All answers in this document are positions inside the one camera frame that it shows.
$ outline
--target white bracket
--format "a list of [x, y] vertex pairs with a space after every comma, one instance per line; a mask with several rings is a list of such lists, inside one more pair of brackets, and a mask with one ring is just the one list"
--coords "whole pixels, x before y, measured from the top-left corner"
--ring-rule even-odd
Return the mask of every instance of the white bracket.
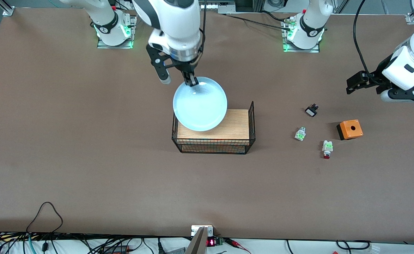
[[194, 236], [199, 229], [199, 227], [206, 227], [208, 230], [208, 237], [213, 236], [213, 226], [212, 225], [191, 225], [191, 236]]

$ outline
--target gray floor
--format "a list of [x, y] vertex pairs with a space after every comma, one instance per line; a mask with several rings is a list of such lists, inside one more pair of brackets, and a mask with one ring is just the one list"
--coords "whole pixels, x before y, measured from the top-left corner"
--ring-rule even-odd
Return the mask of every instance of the gray floor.
[[[10, 5], [16, 7], [33, 7], [33, 8], [47, 8], [54, 7], [49, 0], [6, 0]], [[69, 7], [62, 4], [58, 0], [53, 2], [59, 7]], [[343, 13], [355, 13], [361, 0], [350, 0]], [[409, 0], [385, 0], [386, 10], [389, 10], [391, 14], [406, 14], [410, 11]], [[285, 8], [273, 7], [265, 2], [265, 10], [278, 11], [278, 12], [300, 12], [307, 7], [309, 0], [289, 0]], [[367, 0], [362, 7], [361, 13], [365, 14], [384, 14], [384, 9], [381, 4], [381, 0]], [[2, 11], [0, 9], [0, 21], [2, 19]]]

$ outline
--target round plate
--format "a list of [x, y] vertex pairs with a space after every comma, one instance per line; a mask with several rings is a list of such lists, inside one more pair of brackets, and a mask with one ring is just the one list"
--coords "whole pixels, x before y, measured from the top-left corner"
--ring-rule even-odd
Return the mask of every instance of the round plate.
[[197, 77], [199, 85], [180, 84], [174, 94], [173, 109], [181, 124], [204, 132], [215, 128], [227, 111], [226, 94], [213, 79]]

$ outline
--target light blue cable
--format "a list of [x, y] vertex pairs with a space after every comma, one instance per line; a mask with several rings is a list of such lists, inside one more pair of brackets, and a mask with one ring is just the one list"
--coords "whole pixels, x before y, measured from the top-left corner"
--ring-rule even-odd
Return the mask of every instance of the light blue cable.
[[54, 5], [55, 7], [60, 8], [58, 5], [54, 4], [54, 2], [52, 2], [52, 0], [49, 0], [49, 2], [50, 2], [52, 5]]
[[31, 244], [31, 235], [28, 236], [28, 243], [30, 244], [30, 249], [33, 254], [36, 254], [35, 248], [33, 247], [33, 244]]

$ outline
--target small black device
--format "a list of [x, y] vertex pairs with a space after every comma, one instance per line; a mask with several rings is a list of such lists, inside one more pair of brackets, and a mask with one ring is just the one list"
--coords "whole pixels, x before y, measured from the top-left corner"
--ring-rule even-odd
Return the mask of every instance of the small black device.
[[312, 106], [307, 107], [304, 112], [306, 112], [311, 117], [314, 117], [317, 114], [317, 109], [318, 109], [318, 106], [317, 104], [314, 103], [312, 104]]

